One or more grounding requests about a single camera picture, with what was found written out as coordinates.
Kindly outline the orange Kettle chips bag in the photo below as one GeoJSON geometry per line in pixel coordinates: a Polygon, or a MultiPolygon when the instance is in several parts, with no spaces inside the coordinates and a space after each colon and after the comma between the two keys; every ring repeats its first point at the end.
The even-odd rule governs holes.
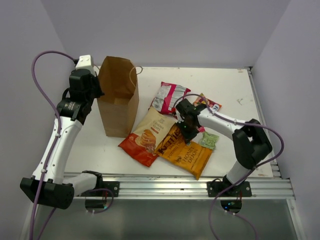
{"type": "Polygon", "coordinates": [[[180,129],[174,124],[155,152],[171,164],[188,171],[198,180],[213,150],[194,141],[185,143],[180,129]]]}

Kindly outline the brown paper bag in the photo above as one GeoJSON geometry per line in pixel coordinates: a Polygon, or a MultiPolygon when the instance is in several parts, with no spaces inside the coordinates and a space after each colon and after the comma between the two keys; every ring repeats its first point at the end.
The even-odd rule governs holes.
{"type": "Polygon", "coordinates": [[[137,66],[127,58],[107,56],[98,80],[104,92],[97,104],[105,135],[125,138],[132,131],[139,106],[137,66]]]}

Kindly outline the pink silver chips bag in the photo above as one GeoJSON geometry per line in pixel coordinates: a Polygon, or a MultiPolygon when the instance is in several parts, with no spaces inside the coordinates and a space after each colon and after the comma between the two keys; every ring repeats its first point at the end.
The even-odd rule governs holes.
{"type": "Polygon", "coordinates": [[[155,108],[162,115],[170,115],[173,111],[175,102],[190,91],[189,88],[179,84],[162,81],[150,106],[155,108]]]}

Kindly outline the cassava chips bag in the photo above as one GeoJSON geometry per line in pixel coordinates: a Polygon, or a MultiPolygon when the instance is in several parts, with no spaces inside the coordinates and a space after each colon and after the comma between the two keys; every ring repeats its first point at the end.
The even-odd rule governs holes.
{"type": "Polygon", "coordinates": [[[150,107],[145,117],[118,146],[140,164],[150,167],[156,160],[156,148],[169,133],[175,120],[150,107]]]}

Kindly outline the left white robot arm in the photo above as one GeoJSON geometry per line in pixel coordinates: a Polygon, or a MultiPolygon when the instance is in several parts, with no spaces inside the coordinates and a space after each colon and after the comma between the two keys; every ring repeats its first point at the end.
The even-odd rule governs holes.
{"type": "Polygon", "coordinates": [[[69,88],[56,109],[59,119],[45,153],[30,178],[22,178],[20,189],[35,204],[67,209],[73,198],[84,192],[92,196],[103,193],[101,173],[85,170],[76,177],[64,178],[66,163],[73,143],[82,129],[93,101],[103,95],[98,77],[88,69],[75,69],[69,76],[69,88]]]}

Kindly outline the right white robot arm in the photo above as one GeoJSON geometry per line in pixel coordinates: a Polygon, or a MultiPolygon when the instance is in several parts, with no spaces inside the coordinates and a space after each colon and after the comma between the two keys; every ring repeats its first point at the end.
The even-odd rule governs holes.
{"type": "Polygon", "coordinates": [[[175,106],[175,111],[177,126],[186,144],[198,135],[200,127],[214,130],[232,140],[236,162],[217,187],[227,196],[235,196],[241,190],[247,174],[273,150],[262,125],[256,119],[238,121],[205,103],[193,105],[187,99],[181,100],[175,106]]]}

